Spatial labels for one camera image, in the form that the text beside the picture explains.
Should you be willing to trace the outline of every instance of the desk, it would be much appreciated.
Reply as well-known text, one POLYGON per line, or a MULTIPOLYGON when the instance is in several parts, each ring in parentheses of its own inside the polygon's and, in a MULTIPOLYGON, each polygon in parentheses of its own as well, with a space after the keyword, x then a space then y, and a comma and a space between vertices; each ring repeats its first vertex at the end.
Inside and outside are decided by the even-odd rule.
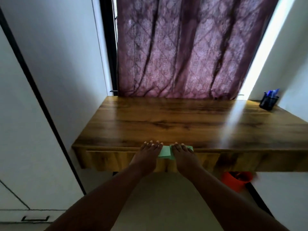
MULTIPOLYGON (((73 149, 82 168, 121 171, 150 140, 193 146, 208 171, 308 171, 308 123, 243 100, 109 96, 73 149)), ((176 172, 175 161, 155 171, 176 172)))

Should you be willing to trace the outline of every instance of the person's left arm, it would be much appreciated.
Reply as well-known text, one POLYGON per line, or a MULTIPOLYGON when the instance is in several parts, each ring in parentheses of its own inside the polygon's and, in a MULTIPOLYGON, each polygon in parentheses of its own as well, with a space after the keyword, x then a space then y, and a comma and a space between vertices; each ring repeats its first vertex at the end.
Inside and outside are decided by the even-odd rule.
POLYGON ((110 230, 140 179, 154 171, 162 147, 144 142, 124 171, 77 201, 46 230, 110 230))

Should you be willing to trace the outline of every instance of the curtain fold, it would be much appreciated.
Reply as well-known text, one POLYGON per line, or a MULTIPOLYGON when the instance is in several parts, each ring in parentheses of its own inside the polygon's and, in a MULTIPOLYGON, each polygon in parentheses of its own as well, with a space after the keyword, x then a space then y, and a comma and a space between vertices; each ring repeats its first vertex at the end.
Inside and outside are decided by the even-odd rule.
POLYGON ((120 96, 233 99, 278 0, 118 0, 120 96))

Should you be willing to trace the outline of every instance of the pen holder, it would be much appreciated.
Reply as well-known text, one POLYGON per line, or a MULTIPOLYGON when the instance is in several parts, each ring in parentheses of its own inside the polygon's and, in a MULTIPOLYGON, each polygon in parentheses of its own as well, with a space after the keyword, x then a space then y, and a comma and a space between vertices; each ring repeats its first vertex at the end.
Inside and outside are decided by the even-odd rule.
POLYGON ((267 93, 264 92, 264 96, 259 104, 259 107, 262 108, 262 109, 265 109, 265 110, 272 110, 274 105, 276 104, 277 100, 279 99, 279 96, 276 96, 276 97, 268 97, 267 96, 267 93))

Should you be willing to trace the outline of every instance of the forearm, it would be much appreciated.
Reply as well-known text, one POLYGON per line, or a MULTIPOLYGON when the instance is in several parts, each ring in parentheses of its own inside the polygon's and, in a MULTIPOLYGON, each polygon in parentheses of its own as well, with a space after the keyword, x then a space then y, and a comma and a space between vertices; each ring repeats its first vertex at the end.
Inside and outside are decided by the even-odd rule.
POLYGON ((110 230, 141 177, 136 166, 129 166, 76 202, 47 230, 110 230))
POLYGON ((269 214, 250 204, 206 170, 196 169, 189 179, 225 231, 287 230, 269 214))

